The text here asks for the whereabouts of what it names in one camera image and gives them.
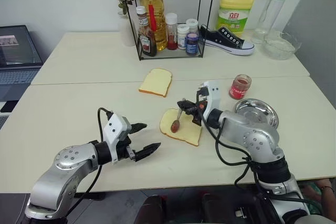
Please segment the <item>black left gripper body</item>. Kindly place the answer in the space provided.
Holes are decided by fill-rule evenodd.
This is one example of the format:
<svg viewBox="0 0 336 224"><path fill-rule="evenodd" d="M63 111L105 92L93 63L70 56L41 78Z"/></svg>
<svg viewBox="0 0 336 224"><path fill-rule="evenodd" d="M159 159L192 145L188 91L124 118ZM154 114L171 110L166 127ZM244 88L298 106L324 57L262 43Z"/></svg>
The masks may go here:
<svg viewBox="0 0 336 224"><path fill-rule="evenodd" d="M135 153L134 150L131 149L130 144L131 140L128 137L129 133L131 132L132 126L129 123L127 118L123 118L127 127L126 130L122 131L119 141L116 145L116 150L117 150L117 157L118 161L121 161L123 159L130 159L130 160L135 160Z"/></svg>

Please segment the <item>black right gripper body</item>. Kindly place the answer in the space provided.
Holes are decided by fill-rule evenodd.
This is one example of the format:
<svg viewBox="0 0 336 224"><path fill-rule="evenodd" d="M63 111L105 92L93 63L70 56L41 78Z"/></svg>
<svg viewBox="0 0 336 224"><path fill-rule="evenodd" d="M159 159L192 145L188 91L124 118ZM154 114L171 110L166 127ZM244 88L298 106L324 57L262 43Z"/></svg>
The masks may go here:
<svg viewBox="0 0 336 224"><path fill-rule="evenodd" d="M193 115L192 122L195 123L198 126L202 126L202 117L204 116L204 112L207 108L207 100L202 100L199 102L191 102L192 104L192 112Z"/></svg>

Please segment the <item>metal spoon with jam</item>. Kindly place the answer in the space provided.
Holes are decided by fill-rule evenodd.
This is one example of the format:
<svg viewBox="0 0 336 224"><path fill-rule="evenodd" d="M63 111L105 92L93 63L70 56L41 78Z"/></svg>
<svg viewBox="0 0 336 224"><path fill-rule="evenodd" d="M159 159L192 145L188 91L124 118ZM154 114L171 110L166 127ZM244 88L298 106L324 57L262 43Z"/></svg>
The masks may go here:
<svg viewBox="0 0 336 224"><path fill-rule="evenodd" d="M177 117L176 119L173 121L172 125L171 125L171 132L172 133L176 133L179 130L180 127L180 117L182 115L183 110L181 108L179 108L179 111L177 113Z"/></svg>

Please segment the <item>bread slice with jam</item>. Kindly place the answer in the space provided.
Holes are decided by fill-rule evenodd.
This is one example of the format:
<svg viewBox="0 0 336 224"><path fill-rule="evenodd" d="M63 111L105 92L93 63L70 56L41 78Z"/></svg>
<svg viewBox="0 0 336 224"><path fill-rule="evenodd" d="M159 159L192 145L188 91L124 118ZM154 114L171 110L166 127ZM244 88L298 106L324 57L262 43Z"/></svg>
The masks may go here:
<svg viewBox="0 0 336 224"><path fill-rule="evenodd" d="M178 109L168 109L160 121L160 131L162 134L180 141L184 141L194 146L199 146L201 127L192 122L193 116L182 112L180 116L180 127L176 133L171 131L172 123L177 119Z"/></svg>

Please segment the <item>plain bread slice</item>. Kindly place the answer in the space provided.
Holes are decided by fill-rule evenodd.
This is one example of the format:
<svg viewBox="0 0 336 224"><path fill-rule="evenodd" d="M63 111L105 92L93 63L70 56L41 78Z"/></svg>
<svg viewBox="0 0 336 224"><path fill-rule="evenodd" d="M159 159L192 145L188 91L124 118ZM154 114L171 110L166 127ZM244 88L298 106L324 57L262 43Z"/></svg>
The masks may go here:
<svg viewBox="0 0 336 224"><path fill-rule="evenodd" d="M154 68L147 74L138 91L166 97L171 81L170 71Z"/></svg>

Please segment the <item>open red jam jar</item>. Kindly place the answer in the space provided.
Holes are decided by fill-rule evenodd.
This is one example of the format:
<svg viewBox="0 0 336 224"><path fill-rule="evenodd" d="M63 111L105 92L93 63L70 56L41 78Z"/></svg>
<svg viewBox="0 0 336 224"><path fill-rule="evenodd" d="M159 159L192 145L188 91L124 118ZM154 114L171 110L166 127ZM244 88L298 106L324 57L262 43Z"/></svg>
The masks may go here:
<svg viewBox="0 0 336 224"><path fill-rule="evenodd" d="M229 95L236 100L244 98L248 89L251 86L251 77L246 74L239 74L234 79L232 86L229 90Z"/></svg>

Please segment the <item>white labelled jar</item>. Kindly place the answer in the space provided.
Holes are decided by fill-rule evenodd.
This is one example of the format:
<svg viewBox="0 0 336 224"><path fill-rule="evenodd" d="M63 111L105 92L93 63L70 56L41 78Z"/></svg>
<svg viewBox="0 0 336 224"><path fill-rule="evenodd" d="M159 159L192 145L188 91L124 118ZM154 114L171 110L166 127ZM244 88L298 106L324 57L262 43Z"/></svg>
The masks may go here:
<svg viewBox="0 0 336 224"><path fill-rule="evenodd" d="M190 27L187 24L178 24L177 26L177 45L181 50L186 49L186 37L190 32Z"/></svg>

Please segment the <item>red spice jar white cap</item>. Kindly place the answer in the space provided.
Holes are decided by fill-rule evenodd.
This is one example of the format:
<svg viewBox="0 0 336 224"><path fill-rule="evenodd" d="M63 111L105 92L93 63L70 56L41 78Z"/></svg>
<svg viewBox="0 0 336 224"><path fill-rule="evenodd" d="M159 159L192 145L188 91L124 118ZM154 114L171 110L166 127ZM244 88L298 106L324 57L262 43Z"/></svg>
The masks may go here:
<svg viewBox="0 0 336 224"><path fill-rule="evenodd" d="M167 33L167 49L177 49L177 15L175 13L167 13L165 15L166 33Z"/></svg>

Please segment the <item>black and white canvas shoe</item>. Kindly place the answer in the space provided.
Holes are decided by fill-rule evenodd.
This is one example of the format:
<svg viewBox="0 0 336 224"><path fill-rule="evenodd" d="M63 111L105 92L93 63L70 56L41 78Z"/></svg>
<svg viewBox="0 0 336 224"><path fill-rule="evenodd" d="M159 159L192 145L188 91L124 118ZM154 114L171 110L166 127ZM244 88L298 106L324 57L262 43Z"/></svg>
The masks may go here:
<svg viewBox="0 0 336 224"><path fill-rule="evenodd" d="M209 30L206 25L202 25L199 30L207 46L219 48L237 56L249 56L255 51L253 43L239 38L225 26L217 30Z"/></svg>

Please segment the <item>clear glass bowl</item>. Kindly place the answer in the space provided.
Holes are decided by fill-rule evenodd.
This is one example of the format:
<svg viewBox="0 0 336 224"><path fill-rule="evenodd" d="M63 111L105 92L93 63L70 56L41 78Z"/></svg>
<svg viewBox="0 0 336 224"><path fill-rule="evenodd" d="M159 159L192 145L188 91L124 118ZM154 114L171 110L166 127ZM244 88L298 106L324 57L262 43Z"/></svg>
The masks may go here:
<svg viewBox="0 0 336 224"><path fill-rule="evenodd" d="M287 60L295 55L302 43L293 35L271 30L262 42L262 50L274 60Z"/></svg>

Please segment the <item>yellow dish soap bottle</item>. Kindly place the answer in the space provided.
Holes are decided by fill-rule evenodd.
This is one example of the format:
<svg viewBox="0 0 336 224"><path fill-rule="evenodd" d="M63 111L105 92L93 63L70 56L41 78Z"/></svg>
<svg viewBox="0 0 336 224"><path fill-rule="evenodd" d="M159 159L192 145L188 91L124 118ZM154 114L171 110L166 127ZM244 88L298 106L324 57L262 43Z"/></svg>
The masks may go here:
<svg viewBox="0 0 336 224"><path fill-rule="evenodd" d="M245 28L254 0L220 0L216 29L226 27L236 35Z"/></svg>

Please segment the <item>cooking oil bottle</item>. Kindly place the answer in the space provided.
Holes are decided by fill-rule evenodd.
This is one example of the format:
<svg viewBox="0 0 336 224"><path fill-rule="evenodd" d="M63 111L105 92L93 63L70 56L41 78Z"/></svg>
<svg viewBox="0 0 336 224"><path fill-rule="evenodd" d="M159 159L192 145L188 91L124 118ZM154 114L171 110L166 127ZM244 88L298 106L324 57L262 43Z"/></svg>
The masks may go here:
<svg viewBox="0 0 336 224"><path fill-rule="evenodd" d="M140 0L145 7L151 30L154 32L157 51L167 47L163 0Z"/></svg>

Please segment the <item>black smartphone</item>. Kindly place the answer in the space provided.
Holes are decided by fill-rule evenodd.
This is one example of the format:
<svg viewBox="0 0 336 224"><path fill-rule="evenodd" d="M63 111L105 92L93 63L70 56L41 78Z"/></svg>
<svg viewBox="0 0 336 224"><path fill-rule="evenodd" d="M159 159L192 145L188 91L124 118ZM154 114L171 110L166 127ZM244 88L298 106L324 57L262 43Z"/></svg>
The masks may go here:
<svg viewBox="0 0 336 224"><path fill-rule="evenodd" d="M11 113L17 103L18 103L18 100L5 102L5 104L0 108L0 113Z"/></svg>

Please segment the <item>clear bottle with green lid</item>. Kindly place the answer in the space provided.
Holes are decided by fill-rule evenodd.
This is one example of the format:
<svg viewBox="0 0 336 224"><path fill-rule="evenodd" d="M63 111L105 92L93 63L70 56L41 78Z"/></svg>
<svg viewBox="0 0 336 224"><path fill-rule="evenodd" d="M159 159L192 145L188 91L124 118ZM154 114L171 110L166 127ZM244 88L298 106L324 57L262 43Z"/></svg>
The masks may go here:
<svg viewBox="0 0 336 224"><path fill-rule="evenodd" d="M273 27L285 0L268 0L260 15L257 27L252 35L252 42L261 44L265 36L270 32Z"/></svg>

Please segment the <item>open grey laptop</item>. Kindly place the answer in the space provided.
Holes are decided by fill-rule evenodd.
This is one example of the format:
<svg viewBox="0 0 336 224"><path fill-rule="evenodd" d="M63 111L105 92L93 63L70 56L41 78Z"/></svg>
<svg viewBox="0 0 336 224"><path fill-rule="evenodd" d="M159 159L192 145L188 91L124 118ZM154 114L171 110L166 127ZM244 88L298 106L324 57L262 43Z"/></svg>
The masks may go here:
<svg viewBox="0 0 336 224"><path fill-rule="evenodd" d="M0 26L0 102L19 100L42 66L25 25Z"/></svg>

